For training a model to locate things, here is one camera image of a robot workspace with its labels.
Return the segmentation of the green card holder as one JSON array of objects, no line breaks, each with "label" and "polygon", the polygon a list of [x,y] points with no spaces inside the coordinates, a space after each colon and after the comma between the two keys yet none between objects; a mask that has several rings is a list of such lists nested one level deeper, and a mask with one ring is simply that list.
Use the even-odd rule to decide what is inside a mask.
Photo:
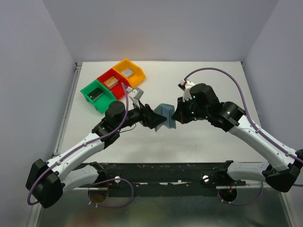
[{"label": "green card holder", "polygon": [[176,129],[176,121],[172,119],[172,115],[175,112],[175,107],[170,104],[159,104],[155,109],[154,112],[166,117],[166,121],[161,123],[160,125],[155,127],[155,131],[157,132],[162,126],[165,126],[168,129]]}]

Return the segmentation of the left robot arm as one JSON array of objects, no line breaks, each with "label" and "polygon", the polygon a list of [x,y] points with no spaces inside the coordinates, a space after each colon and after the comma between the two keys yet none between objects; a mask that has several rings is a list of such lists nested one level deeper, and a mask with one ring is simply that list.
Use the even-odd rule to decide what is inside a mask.
[{"label": "left robot arm", "polygon": [[92,184],[101,186],[105,175],[95,166],[78,166],[92,155],[113,144],[120,136],[119,130],[140,122],[150,129],[166,121],[166,117],[155,113],[148,104],[135,106],[128,110],[128,104],[114,101],[109,105],[104,118],[81,142],[73,148],[48,161],[35,161],[26,182],[29,190],[27,203],[33,205],[31,197],[43,208],[54,205],[62,195],[74,188]]}]

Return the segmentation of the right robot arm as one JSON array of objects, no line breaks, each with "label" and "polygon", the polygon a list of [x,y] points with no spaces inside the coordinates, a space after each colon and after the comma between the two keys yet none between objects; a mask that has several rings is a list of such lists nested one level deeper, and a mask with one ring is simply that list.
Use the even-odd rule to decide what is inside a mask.
[{"label": "right robot arm", "polygon": [[207,120],[212,126],[244,141],[257,151],[265,162],[232,162],[218,173],[218,181],[229,185],[233,181],[266,182],[279,192],[288,192],[297,180],[303,166],[302,150],[283,145],[252,120],[233,102],[220,102],[211,86],[191,81],[180,82],[183,96],[177,100],[172,119],[187,124]]}]

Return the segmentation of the yellow plastic bin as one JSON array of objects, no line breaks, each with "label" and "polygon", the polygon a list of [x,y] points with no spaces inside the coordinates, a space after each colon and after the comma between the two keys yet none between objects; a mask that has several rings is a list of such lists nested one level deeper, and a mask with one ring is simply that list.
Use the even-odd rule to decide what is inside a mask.
[{"label": "yellow plastic bin", "polygon": [[143,70],[129,59],[123,59],[117,63],[113,69],[122,75],[133,88],[137,87],[146,79]]}]

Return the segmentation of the red plastic bin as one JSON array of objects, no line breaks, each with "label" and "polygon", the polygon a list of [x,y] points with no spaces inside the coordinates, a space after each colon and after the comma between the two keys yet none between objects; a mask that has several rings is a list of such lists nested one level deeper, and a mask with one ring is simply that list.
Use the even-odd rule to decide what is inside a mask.
[{"label": "red plastic bin", "polygon": [[97,80],[108,88],[117,100],[121,99],[125,95],[122,83],[124,83],[126,87],[131,86],[128,80],[114,69],[109,69],[104,74],[99,76]]}]

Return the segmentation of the metal block in yellow bin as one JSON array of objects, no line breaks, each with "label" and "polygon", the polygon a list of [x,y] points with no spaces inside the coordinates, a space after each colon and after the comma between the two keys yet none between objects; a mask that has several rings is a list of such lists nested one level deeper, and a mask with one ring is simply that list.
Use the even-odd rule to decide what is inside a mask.
[{"label": "metal block in yellow bin", "polygon": [[121,74],[122,74],[124,77],[126,77],[126,78],[130,78],[131,76],[134,75],[134,71],[133,71],[132,69],[130,69],[130,68],[127,68],[127,69],[123,70],[123,71],[121,72]]}]

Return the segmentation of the metal block in red bin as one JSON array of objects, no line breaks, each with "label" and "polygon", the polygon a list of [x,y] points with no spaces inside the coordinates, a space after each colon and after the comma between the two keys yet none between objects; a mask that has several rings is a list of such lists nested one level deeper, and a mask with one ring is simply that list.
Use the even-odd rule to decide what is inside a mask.
[{"label": "metal block in red bin", "polygon": [[118,84],[118,79],[114,76],[110,77],[109,79],[104,81],[104,84],[109,88],[113,88],[114,86],[116,86]]}]

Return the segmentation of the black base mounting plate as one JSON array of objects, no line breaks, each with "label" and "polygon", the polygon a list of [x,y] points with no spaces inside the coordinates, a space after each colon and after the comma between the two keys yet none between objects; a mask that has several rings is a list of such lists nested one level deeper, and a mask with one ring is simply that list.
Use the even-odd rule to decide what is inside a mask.
[{"label": "black base mounting plate", "polygon": [[110,197],[181,197],[217,195],[217,187],[246,186],[247,180],[233,180],[227,175],[231,161],[224,163],[98,163],[97,181],[117,176],[125,182],[102,183]]}]

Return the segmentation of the metal block in green bin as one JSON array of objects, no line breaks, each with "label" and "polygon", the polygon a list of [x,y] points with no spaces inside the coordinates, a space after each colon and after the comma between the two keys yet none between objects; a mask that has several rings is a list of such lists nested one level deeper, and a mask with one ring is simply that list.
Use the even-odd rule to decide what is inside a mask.
[{"label": "metal block in green bin", "polygon": [[102,97],[104,95],[103,90],[101,90],[100,88],[95,88],[93,91],[91,91],[88,94],[88,97],[95,102],[96,100],[98,100],[100,97]]}]

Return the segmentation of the green plastic bin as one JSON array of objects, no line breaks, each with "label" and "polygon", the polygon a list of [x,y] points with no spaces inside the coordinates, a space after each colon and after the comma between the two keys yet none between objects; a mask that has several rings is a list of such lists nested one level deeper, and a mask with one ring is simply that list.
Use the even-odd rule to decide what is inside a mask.
[{"label": "green plastic bin", "polygon": [[98,80],[92,81],[80,92],[102,114],[105,113],[112,102],[117,100],[113,93]]}]

